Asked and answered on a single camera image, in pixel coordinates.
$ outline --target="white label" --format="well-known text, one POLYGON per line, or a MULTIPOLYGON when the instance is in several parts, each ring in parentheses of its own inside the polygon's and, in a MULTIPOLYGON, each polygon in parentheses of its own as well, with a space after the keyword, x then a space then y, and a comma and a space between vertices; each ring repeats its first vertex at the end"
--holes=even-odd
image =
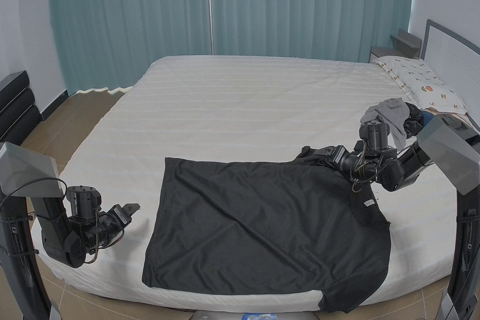
POLYGON ((344 152, 345 152, 345 147, 342 147, 342 149, 340 149, 335 156, 335 159, 334 159, 335 163, 338 163, 340 161, 344 152))
POLYGON ((123 215, 120 213, 120 211, 119 211, 119 209, 118 209, 117 207, 115 207, 115 208, 113 209, 113 211, 117 214, 118 218, 122 221, 123 224, 125 224, 125 225, 128 224, 127 219, 125 219, 125 216, 123 216, 123 215))

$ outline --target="blue sticker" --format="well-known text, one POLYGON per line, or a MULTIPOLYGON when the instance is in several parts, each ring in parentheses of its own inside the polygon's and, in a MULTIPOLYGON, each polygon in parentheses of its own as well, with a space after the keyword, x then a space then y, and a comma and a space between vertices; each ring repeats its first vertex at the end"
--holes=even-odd
POLYGON ((275 313, 245 313, 241 320, 279 320, 275 313))

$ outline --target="white bed sheet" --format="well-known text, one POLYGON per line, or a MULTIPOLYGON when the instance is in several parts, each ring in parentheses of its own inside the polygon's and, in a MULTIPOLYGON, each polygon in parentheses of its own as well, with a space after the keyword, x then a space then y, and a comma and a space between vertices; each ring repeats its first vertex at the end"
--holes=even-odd
MULTIPOLYGON (((318 310, 320 291, 209 295, 142 284, 164 158, 281 162, 292 160, 304 145, 344 144, 351 149, 365 110, 389 97, 407 101, 374 64, 165 57, 100 120, 62 173, 69 185, 96 187, 105 210, 115 203, 140 203, 122 241, 78 269, 46 256, 37 222, 33 241, 57 277, 108 298, 211 311, 318 310)), ((377 184, 372 189, 392 223, 392 252, 386 280, 364 304, 399 297, 448 275, 455 243, 455 189, 436 166, 398 192, 386 192, 377 184)))

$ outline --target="tile floor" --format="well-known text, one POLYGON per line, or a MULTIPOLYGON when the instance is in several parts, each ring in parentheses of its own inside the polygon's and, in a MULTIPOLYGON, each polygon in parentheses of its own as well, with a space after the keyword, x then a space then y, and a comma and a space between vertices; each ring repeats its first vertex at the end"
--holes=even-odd
MULTIPOLYGON (((61 173, 80 143, 122 96, 120 91, 91 91, 71 96, 35 128, 22 146, 55 158, 61 173)), ((46 290, 59 306, 63 320, 187 320, 192 315, 155 305, 85 293, 58 279, 40 258, 38 264, 46 290)), ((448 277, 387 302, 360 306, 348 314, 317 312, 316 315, 321 320, 432 320, 442 290, 447 284, 448 277)), ((22 318, 1 268, 0 308, 1 320, 22 318)), ((472 320, 480 319, 479 312, 480 310, 474 313, 472 320)))

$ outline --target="nightstand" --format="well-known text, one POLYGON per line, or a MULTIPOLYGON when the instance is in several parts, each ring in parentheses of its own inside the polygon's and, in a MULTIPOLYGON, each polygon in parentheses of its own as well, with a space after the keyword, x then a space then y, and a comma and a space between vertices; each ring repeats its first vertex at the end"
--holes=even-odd
POLYGON ((393 41, 394 48, 373 46, 370 51, 370 63, 382 56, 401 56, 409 59, 419 57, 422 40, 417 36, 399 28, 398 34, 390 35, 390 39, 393 41))

